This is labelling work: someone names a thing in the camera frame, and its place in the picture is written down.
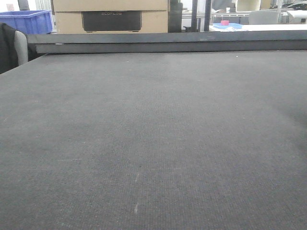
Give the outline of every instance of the blue plastic crate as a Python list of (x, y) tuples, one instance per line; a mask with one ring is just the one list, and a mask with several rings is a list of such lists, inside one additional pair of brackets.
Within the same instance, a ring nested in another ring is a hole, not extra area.
[(48, 34), (52, 31), (51, 11), (0, 12), (0, 22), (25, 34)]
[(226, 29), (228, 27), (233, 27), (235, 29), (242, 29), (243, 25), (238, 23), (230, 23), (229, 25), (221, 25), (220, 23), (213, 23), (213, 26), (218, 29)]

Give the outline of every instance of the black jacket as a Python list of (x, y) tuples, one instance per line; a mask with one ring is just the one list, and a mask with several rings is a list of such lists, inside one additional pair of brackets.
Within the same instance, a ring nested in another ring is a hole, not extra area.
[(5, 23), (0, 23), (0, 74), (18, 66), (15, 50), (15, 32)]

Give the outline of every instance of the black pole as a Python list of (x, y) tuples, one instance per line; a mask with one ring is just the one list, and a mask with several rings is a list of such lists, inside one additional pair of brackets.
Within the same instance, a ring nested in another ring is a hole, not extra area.
[(28, 0), (18, 0), (19, 10), (21, 11), (29, 11), (29, 3)]
[(197, 32), (197, 5), (198, 5), (198, 0), (193, 0), (192, 22), (191, 22), (191, 31), (192, 32)]
[(209, 31), (210, 18), (211, 18), (211, 8), (212, 8), (212, 0), (206, 0), (204, 31)]

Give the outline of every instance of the cardboard box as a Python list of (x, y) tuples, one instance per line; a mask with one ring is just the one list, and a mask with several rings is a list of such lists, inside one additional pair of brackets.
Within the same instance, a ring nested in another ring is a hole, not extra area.
[(167, 11), (169, 0), (53, 0), (55, 12)]
[[(81, 12), (55, 12), (58, 34), (87, 34)], [(140, 31), (97, 31), (93, 34), (167, 33), (168, 11), (142, 11)]]
[(236, 12), (260, 10), (261, 0), (236, 0)]

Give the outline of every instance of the white desk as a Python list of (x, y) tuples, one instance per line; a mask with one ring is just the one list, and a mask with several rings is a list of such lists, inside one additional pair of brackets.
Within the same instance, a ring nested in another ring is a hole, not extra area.
[[(307, 24), (274, 24), (274, 25), (243, 25), (241, 30), (246, 31), (270, 31), (270, 30), (307, 30)], [(210, 26), (210, 31), (225, 31)]]

